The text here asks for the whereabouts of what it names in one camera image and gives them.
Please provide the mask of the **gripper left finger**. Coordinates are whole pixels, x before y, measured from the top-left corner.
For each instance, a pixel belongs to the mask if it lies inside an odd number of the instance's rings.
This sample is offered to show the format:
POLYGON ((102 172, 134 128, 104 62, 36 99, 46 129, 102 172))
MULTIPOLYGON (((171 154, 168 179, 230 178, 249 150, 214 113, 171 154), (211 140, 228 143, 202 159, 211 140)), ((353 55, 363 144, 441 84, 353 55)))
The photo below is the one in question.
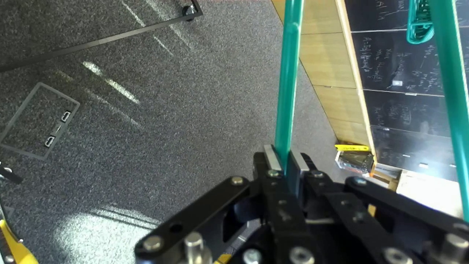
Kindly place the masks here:
POLYGON ((268 176, 269 178, 280 178, 281 176, 281 166, 278 162, 278 157, 275 154, 275 150, 272 146, 265 146, 263 153, 268 163, 268 176))

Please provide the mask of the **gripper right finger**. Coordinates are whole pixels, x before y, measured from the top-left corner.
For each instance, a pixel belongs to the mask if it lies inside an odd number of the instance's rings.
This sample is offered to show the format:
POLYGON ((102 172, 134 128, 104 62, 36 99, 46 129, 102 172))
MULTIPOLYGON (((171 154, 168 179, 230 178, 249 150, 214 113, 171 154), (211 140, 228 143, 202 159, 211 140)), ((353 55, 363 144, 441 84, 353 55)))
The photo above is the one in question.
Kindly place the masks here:
POLYGON ((302 175, 309 171, 309 166, 306 165, 303 156, 299 151, 291 153, 291 163, 294 175, 302 175))

